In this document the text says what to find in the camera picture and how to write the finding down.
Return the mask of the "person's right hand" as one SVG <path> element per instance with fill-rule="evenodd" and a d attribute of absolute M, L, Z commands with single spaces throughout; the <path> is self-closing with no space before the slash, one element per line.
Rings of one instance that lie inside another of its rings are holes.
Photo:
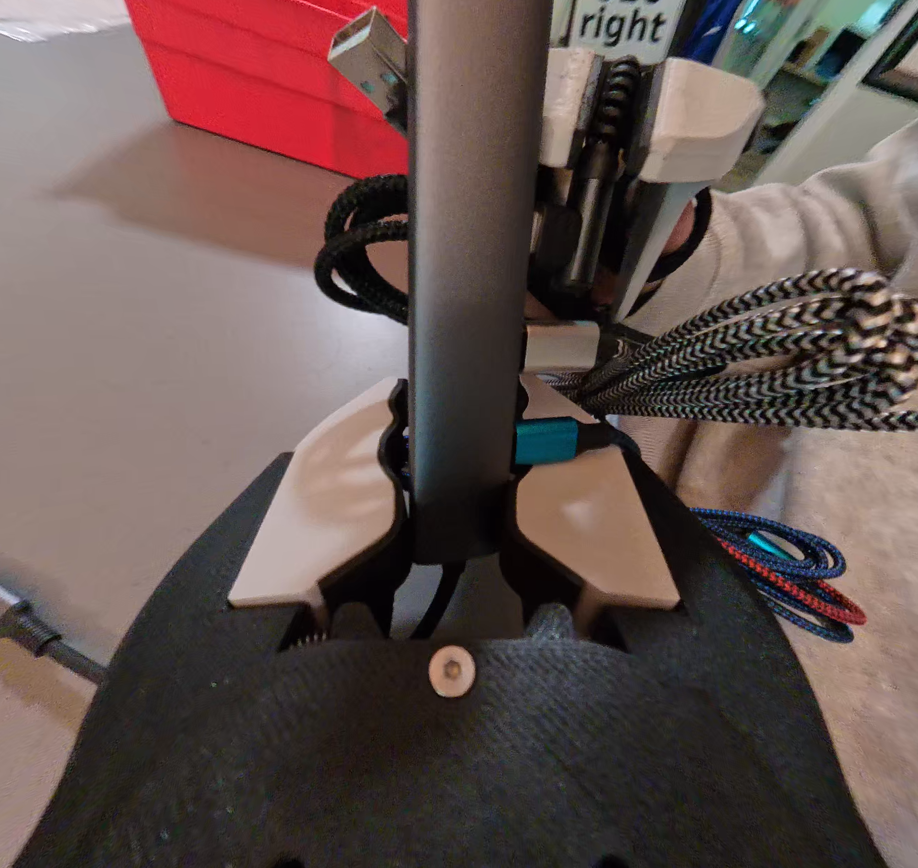
<path fill-rule="evenodd" d="M 657 290 L 695 254 L 708 231 L 710 213 L 710 194 L 704 189 L 683 210 L 642 288 L 643 296 Z"/>

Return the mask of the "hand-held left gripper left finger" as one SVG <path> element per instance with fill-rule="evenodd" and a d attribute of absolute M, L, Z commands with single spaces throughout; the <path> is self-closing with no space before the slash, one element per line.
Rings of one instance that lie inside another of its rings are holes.
<path fill-rule="evenodd" d="M 410 557 L 407 381 L 386 378 L 295 448 L 229 590 L 235 609 L 300 605 L 328 627 L 364 604 L 388 636 Z"/>

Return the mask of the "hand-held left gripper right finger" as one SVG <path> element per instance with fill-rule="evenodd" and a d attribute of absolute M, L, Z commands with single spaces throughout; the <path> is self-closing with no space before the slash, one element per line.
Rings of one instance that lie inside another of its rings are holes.
<path fill-rule="evenodd" d="M 500 571 L 528 625 L 561 606 L 576 633 L 614 610 L 677 610 L 678 587 L 626 464 L 622 434 L 522 373 Z"/>

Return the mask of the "dark grey usb hub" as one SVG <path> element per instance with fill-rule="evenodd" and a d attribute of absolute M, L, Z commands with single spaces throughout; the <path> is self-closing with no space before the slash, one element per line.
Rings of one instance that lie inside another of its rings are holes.
<path fill-rule="evenodd" d="M 511 477 L 553 0 L 408 0 L 410 519 L 494 553 Z"/>

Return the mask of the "person's right forearm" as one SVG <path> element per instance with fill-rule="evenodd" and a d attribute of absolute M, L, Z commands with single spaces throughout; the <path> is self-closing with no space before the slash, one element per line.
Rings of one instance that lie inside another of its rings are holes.
<path fill-rule="evenodd" d="M 641 298 L 626 320 L 665 333 L 733 296 L 815 269 L 874 270 L 917 294 L 917 124 L 859 162 L 798 185 L 771 183 L 711 195 L 710 224 L 690 260 Z"/>

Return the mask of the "grey desk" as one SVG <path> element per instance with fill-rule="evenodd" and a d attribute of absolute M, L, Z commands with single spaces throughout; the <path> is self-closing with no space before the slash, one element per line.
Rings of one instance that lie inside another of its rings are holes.
<path fill-rule="evenodd" d="M 351 179 L 180 125 L 129 27 L 2 38 L 2 585 L 108 664 L 170 567 L 407 332 L 314 283 Z"/>

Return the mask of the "red plastic bin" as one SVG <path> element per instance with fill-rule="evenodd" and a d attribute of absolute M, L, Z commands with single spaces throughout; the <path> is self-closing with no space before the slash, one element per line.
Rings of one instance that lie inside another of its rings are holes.
<path fill-rule="evenodd" d="M 169 116 L 346 176 L 405 174 L 407 141 L 327 60 L 372 7 L 407 0 L 124 0 Z"/>

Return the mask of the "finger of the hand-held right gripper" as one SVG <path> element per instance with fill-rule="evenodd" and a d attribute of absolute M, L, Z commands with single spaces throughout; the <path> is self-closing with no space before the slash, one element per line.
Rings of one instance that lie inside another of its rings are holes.
<path fill-rule="evenodd" d="M 574 166 L 596 106 L 601 56 L 586 47 L 549 50 L 545 79 L 541 166 Z"/>
<path fill-rule="evenodd" d="M 640 125 L 640 180 L 720 180 L 764 110 L 762 91 L 747 78 L 688 59 L 660 62 Z"/>

